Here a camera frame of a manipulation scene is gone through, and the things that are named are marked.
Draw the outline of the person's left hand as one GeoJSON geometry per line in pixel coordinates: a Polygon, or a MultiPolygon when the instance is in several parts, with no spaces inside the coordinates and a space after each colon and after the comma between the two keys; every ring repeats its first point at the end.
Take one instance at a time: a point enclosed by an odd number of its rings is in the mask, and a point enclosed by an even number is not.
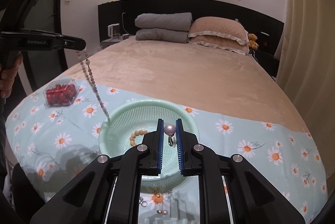
{"type": "Polygon", "coordinates": [[[18,73],[19,66],[22,64],[23,56],[19,54],[14,62],[14,65],[8,69],[1,69],[1,98],[8,98],[11,95],[15,77],[18,73]]]}

